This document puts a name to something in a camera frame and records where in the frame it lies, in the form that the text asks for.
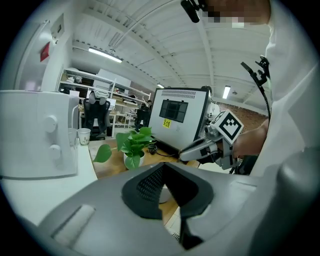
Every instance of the glass cup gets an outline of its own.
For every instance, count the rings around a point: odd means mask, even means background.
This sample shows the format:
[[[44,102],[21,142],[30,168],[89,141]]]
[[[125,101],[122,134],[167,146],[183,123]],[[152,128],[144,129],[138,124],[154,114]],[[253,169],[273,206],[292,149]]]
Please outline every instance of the glass cup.
[[[81,145],[86,146],[89,144],[90,132],[91,130],[87,128],[78,129],[78,137]]]

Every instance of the white marker cube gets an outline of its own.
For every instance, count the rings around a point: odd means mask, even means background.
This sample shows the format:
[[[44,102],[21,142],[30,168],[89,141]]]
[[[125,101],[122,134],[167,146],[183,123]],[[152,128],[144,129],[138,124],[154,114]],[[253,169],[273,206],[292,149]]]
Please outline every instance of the white marker cube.
[[[243,123],[230,111],[224,110],[210,123],[213,129],[216,129],[232,145],[242,129]]]

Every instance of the ceiling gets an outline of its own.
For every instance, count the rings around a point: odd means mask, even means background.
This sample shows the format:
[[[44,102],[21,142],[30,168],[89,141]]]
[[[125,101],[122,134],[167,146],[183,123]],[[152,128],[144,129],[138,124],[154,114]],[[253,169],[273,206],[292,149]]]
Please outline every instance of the ceiling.
[[[255,61],[265,54],[269,27],[234,28],[232,22],[216,23],[201,13],[200,19],[192,23],[180,0],[88,0],[74,31],[73,46],[91,46],[122,58],[121,65],[143,75],[152,90],[157,83],[211,86],[215,101],[265,114],[264,99],[240,63],[258,70]],[[223,100],[226,85],[231,91]],[[265,90],[270,100],[269,89]]]

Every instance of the wooden tabletop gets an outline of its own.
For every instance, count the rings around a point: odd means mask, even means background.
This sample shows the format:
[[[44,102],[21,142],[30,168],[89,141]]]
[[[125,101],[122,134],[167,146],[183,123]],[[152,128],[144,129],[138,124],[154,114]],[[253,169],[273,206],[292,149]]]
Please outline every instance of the wooden tabletop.
[[[104,177],[109,177],[109,176],[117,175],[119,173],[128,171],[128,169],[124,164],[124,153],[121,151],[118,152],[117,142],[115,139],[90,141],[88,148],[89,148],[91,160],[93,161],[95,159],[99,147],[103,144],[110,145],[112,150],[112,155],[109,158],[109,160],[104,163],[100,163],[100,162],[92,163],[97,178],[101,179]],[[167,153],[161,149],[158,149],[158,152],[162,155],[167,155]],[[144,148],[144,153],[145,155],[144,155],[144,161],[142,164],[143,166],[157,164],[161,162],[174,162],[174,163],[178,162],[178,159],[175,157],[167,157],[167,156],[162,156],[158,154],[152,155],[148,152],[147,148]],[[196,160],[189,161],[187,163],[187,166],[198,168],[199,162]],[[176,211],[177,207],[178,205],[173,197],[170,198],[167,202],[161,203],[159,205],[159,208],[162,210],[162,219],[164,224],[168,222],[168,220]]]

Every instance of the yellow sticker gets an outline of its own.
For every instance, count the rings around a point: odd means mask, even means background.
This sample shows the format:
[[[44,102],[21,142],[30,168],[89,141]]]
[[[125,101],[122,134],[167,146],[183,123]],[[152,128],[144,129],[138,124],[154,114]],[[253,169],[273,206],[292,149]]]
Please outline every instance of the yellow sticker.
[[[164,119],[163,120],[163,127],[170,128],[171,120],[170,119]]]

